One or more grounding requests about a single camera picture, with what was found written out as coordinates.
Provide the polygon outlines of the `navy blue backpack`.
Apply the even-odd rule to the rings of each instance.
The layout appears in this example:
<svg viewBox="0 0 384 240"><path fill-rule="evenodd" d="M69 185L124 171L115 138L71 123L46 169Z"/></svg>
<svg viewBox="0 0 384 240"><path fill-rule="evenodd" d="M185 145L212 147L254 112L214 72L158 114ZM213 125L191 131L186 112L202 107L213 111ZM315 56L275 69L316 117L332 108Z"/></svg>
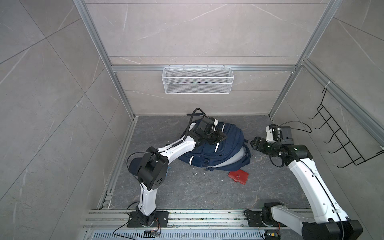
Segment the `navy blue backpack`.
<svg viewBox="0 0 384 240"><path fill-rule="evenodd" d="M213 145L205 142L179 156L178 160L207 171L235 172L248 165L251 152L243 131L234 124L224 122L218 122L217 128L227 136L225 140Z"/></svg>

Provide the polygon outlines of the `red leather wallet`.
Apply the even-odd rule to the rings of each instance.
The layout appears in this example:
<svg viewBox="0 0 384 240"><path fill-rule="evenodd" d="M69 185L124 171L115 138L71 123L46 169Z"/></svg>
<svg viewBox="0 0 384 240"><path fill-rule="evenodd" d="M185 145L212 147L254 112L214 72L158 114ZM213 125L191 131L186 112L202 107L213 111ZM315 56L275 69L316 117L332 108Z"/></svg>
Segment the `red leather wallet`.
<svg viewBox="0 0 384 240"><path fill-rule="evenodd" d="M243 170L232 171L232 172L229 172L228 177L234 180L234 182L236 183L245 185L248 181L249 173Z"/></svg>

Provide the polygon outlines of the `navy blue pencil case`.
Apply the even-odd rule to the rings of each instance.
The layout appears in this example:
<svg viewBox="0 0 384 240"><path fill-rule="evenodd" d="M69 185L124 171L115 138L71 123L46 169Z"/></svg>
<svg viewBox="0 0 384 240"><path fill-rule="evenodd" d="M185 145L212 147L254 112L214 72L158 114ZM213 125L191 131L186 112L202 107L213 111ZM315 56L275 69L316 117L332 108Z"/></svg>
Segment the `navy blue pencil case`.
<svg viewBox="0 0 384 240"><path fill-rule="evenodd" d="M139 171L142 168L142 158L134 158L128 166L129 172L134 177L139 177Z"/></svg>

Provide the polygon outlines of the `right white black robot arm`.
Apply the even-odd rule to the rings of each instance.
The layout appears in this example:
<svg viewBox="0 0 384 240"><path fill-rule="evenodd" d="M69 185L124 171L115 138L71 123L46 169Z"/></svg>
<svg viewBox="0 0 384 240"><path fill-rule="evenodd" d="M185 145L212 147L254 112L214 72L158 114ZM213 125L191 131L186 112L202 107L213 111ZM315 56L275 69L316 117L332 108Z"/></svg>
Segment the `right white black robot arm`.
<svg viewBox="0 0 384 240"><path fill-rule="evenodd" d="M363 233L358 220L352 220L338 204L317 170L304 145L282 145L256 137L252 149L270 157L279 157L298 180L311 206L313 217L306 217L279 203L263 207L266 225L281 223L305 240L356 240Z"/></svg>

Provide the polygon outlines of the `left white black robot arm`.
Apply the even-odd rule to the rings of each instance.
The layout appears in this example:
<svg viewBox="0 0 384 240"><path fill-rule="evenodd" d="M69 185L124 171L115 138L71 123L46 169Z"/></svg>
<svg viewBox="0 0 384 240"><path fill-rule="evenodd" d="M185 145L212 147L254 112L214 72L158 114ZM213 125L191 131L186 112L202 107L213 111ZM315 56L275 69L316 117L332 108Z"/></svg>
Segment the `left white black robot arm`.
<svg viewBox="0 0 384 240"><path fill-rule="evenodd" d="M202 144L217 144L226 138L222 130L208 133L192 130L165 147L158 149L150 147L143 152L144 155L141 158L127 161L129 173L136 178L141 187L138 215L154 216L157 209L157 190L166 178L169 164Z"/></svg>

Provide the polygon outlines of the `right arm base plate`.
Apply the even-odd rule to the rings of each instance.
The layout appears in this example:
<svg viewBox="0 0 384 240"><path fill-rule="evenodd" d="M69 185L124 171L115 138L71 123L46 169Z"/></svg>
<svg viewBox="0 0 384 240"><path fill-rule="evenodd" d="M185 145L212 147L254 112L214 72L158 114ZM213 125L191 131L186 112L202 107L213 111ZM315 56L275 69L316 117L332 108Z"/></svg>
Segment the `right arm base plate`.
<svg viewBox="0 0 384 240"><path fill-rule="evenodd" d="M283 224L278 224L272 220L264 221L262 218L262 211L253 211L246 209L243 211L244 217L248 222L249 227L263 227L263 228L286 228Z"/></svg>

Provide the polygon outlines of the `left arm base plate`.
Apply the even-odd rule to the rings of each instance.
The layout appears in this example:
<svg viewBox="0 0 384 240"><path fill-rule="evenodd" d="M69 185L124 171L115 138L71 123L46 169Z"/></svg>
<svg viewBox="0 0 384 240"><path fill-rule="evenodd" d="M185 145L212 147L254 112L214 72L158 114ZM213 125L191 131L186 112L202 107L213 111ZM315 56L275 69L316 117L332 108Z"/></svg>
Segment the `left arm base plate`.
<svg viewBox="0 0 384 240"><path fill-rule="evenodd" d="M166 228L169 221L169 212L166 211L154 211L151 215L145 216L140 211L130 212L129 221L127 223L128 228L139 227L151 227Z"/></svg>

